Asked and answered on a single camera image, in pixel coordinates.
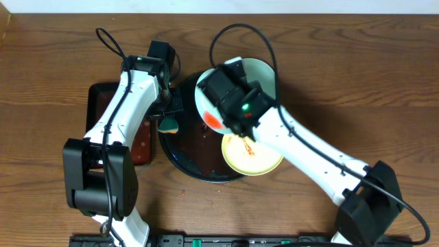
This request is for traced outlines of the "yellow plate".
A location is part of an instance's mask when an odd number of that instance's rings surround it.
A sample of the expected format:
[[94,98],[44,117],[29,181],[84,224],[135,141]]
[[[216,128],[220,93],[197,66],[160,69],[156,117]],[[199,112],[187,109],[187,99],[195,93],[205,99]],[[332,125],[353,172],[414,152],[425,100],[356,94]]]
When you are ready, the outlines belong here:
[[266,174],[283,160],[283,156],[272,148],[236,134],[223,136],[222,155],[230,168],[247,176]]

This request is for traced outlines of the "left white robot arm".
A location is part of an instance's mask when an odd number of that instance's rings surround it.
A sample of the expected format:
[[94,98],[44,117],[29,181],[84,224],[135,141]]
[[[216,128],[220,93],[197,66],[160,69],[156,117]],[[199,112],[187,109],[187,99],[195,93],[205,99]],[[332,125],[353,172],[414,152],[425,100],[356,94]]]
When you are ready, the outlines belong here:
[[116,92],[82,139],[62,150],[67,204],[101,224],[100,236],[72,236],[70,246],[145,246],[150,228],[136,208],[139,182],[132,145],[147,116],[169,105],[174,54],[124,59]]

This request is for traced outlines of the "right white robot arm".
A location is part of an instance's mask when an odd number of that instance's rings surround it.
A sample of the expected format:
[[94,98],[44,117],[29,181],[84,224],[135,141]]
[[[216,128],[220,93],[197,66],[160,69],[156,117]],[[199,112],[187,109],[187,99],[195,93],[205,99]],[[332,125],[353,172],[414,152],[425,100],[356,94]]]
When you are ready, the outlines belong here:
[[349,156],[298,123],[258,82],[229,86],[219,109],[235,134],[250,137],[310,177],[339,207],[334,242],[376,246],[403,210],[394,170]]

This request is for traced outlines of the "green scrubbing sponge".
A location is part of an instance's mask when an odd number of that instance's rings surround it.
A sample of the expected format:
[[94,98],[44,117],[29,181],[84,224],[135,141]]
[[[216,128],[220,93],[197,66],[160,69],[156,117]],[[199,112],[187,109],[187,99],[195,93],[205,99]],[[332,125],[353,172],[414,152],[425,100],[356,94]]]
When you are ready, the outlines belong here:
[[172,117],[165,117],[158,125],[157,130],[161,133],[176,134],[179,130],[178,122]]

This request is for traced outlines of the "light blue plate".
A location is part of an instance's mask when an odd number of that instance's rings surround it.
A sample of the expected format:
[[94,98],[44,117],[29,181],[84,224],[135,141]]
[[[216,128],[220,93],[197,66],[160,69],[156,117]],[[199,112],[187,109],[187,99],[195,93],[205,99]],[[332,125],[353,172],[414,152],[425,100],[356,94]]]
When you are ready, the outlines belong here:
[[[236,57],[225,62],[227,65],[235,65],[244,70],[244,79],[247,83],[257,81],[264,93],[272,99],[276,97],[274,71],[271,66],[262,60],[256,58]],[[208,100],[205,94],[198,87],[199,83],[210,75],[214,69],[208,69],[198,78],[195,86],[195,105],[203,122],[212,130],[219,134],[232,134],[232,130],[223,124],[223,118],[220,112]]]

